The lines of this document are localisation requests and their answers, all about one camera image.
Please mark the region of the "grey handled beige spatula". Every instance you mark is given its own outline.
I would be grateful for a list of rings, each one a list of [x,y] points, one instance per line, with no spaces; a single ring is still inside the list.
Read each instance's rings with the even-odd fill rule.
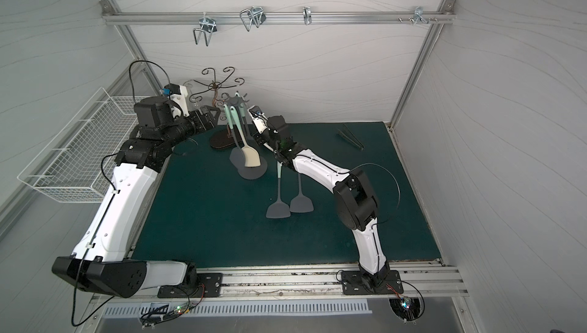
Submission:
[[[246,102],[245,102],[244,98],[239,94],[238,91],[235,93],[235,97],[236,97],[236,102],[237,102],[237,108],[238,108],[238,111],[239,111],[240,117],[241,117],[241,123],[244,128],[244,132],[246,134],[246,137],[248,139],[252,139],[252,135],[249,130],[249,122],[247,119],[248,114],[247,114],[247,109],[246,109]]]

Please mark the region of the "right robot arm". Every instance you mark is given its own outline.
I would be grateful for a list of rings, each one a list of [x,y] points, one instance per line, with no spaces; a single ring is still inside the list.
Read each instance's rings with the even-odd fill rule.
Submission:
[[[258,106],[249,109],[259,145],[271,149],[278,164],[306,175],[329,190],[340,221],[352,231],[359,252],[362,288],[374,294],[391,272],[378,235],[379,201],[367,174],[343,169],[296,142],[281,115],[266,117]]]

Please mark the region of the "green handled grey spatula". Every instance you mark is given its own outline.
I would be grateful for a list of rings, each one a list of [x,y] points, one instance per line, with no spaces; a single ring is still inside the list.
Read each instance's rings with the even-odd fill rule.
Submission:
[[[281,198],[281,174],[282,164],[277,162],[277,197],[275,202],[267,208],[265,216],[268,219],[283,219],[291,216],[289,205]]]

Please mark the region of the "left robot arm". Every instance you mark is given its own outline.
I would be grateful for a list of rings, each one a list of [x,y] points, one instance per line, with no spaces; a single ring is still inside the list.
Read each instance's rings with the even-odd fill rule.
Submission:
[[[127,258],[141,206],[179,143],[216,127],[220,110],[209,105],[188,111],[176,95],[140,100],[138,124],[119,152],[107,193],[95,218],[69,256],[58,257],[52,272],[89,293],[129,298],[140,290],[174,286],[194,293],[200,287],[195,264],[134,261]]]

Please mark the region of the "green handled grey turner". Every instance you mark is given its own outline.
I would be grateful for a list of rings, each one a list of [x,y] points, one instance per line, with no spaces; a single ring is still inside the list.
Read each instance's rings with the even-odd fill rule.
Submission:
[[[290,202],[291,213],[310,213],[314,211],[312,200],[304,195],[301,174],[297,174],[298,194]]]

